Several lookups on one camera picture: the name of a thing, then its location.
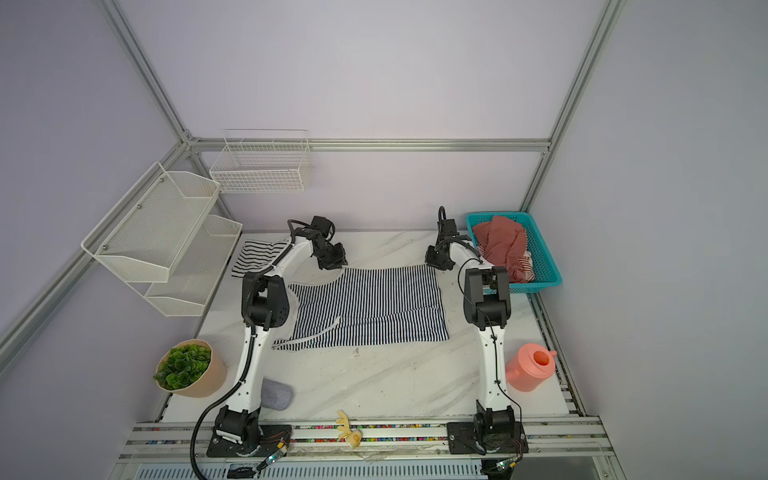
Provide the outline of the black white striped tank top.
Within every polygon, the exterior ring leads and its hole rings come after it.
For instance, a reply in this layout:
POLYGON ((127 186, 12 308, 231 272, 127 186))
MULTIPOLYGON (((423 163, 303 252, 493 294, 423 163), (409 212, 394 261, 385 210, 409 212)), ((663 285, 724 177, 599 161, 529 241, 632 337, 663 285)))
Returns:
POLYGON ((264 270, 272 265, 289 246, 289 239, 278 242, 246 240, 231 268, 231 276, 242 278, 247 273, 264 270))

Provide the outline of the navy striped tank top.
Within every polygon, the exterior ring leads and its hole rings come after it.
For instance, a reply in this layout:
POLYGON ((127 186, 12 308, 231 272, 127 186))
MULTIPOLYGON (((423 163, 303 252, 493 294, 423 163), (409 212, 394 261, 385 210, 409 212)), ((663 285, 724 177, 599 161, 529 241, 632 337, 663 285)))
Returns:
POLYGON ((278 351, 379 346, 449 339, 436 272, 427 265, 347 268, 322 285, 292 284, 293 333, 278 351))

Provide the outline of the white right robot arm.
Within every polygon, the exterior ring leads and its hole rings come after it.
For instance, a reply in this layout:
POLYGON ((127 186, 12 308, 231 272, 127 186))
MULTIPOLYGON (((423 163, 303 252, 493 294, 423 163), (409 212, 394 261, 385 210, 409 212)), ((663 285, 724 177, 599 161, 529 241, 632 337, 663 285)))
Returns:
POLYGON ((438 211, 435 244, 428 247, 426 264, 457 273, 466 322, 474 328, 480 347, 479 388, 474 415, 475 435, 510 434, 515 426, 515 402, 502 381, 503 334, 511 316, 507 270, 483 259, 456 221, 438 211))

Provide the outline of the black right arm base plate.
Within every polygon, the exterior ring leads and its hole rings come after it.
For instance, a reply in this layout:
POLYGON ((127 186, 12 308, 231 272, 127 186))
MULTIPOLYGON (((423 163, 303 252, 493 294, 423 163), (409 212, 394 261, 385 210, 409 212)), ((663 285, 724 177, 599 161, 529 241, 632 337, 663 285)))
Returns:
POLYGON ((446 425, 451 454, 527 454, 523 425, 512 411, 476 413, 472 421, 446 425))

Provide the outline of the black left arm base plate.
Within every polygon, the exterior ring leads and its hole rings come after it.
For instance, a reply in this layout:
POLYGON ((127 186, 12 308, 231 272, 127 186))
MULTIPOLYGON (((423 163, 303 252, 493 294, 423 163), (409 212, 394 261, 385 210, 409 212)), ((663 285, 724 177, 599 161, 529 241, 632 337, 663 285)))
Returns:
POLYGON ((208 458, 266 458, 277 452, 278 445, 287 446, 292 437, 293 428, 289 424, 252 423, 245 430, 241 442, 236 436, 216 425, 213 430, 206 456, 208 458))

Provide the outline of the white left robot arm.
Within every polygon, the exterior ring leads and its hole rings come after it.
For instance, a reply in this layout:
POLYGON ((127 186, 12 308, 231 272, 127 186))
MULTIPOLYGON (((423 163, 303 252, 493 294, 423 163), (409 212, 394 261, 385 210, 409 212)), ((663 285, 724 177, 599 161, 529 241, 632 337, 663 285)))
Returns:
POLYGON ((245 432, 257 423, 262 405, 263 376, 259 361, 272 345, 270 332, 289 320, 291 306, 287 281, 305 261, 313 258, 321 270, 339 269, 347 264, 344 247, 333 241, 335 224, 315 216, 311 222, 289 220, 287 239, 265 243, 248 241, 246 257, 234 271, 241 279, 240 312, 245 325, 245 342, 236 381, 217 416, 219 432, 244 441, 245 432))

